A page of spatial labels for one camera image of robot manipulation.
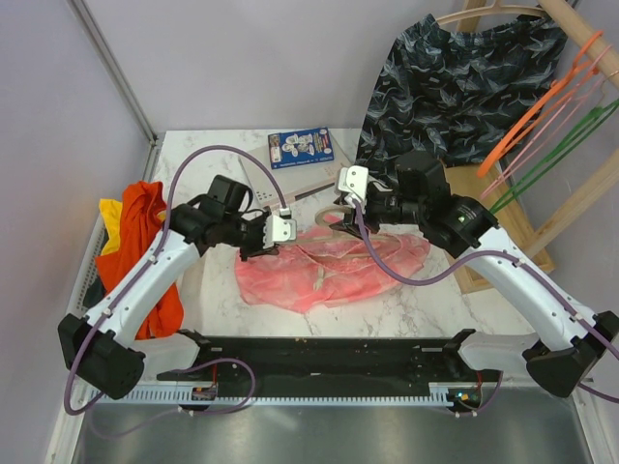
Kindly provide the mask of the pink patterned shorts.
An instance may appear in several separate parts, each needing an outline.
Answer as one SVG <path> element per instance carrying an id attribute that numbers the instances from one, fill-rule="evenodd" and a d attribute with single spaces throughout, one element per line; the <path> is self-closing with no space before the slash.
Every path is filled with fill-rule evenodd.
<path id="1" fill-rule="evenodd" d="M 363 241 L 337 237 L 320 226 L 297 245 L 246 261 L 234 269 L 248 305 L 274 305 L 305 313 L 317 305 L 338 306 L 373 298 L 400 285 L 374 262 Z"/>

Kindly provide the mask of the beige plastic hanger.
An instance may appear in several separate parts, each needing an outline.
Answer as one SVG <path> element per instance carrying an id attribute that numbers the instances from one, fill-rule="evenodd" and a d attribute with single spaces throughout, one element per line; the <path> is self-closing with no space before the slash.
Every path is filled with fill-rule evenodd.
<path id="1" fill-rule="evenodd" d="M 350 265 L 370 261 L 371 255 L 362 239 L 350 235 L 344 218 L 350 210 L 346 207 L 327 207 L 314 216 L 314 225 L 301 232 L 292 245 L 284 251 L 299 253 L 320 264 Z"/>

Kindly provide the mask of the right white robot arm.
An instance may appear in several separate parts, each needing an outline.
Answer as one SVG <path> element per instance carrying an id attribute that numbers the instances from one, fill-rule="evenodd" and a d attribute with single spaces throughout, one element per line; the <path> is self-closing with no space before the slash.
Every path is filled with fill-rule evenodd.
<path id="1" fill-rule="evenodd" d="M 437 283 L 467 267 L 490 283 L 528 322 L 527 335 L 463 331 L 456 348 L 443 356 L 445 373 L 465 380 L 475 371 L 526 375 L 557 397 L 568 397 L 605 355 L 616 356 L 618 317 L 577 302 L 540 270 L 478 200 L 451 191 L 445 169 L 425 152 L 396 160 L 394 188 L 374 180 L 366 167 L 339 171 L 338 203 L 345 210 L 334 229 L 362 240 L 374 263 L 389 277 L 410 286 Z M 370 237 L 382 225 L 415 225 L 454 263 L 426 279 L 400 275 L 379 256 Z"/>

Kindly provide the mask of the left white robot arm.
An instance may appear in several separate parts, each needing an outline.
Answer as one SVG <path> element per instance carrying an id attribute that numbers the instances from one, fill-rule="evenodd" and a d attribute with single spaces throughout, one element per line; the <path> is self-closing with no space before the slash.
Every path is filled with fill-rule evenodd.
<path id="1" fill-rule="evenodd" d="M 111 399 L 128 395 L 143 377 L 180 369 L 201 380 L 212 357 L 180 333 L 148 340 L 137 333 L 173 283 L 205 252 L 224 244 L 242 259 L 272 254 L 296 237 L 289 209 L 268 209 L 245 218 L 241 205 L 250 189 L 222 175 L 209 191 L 172 209 L 154 242 L 120 283 L 85 315 L 66 315 L 58 326 L 70 373 Z"/>

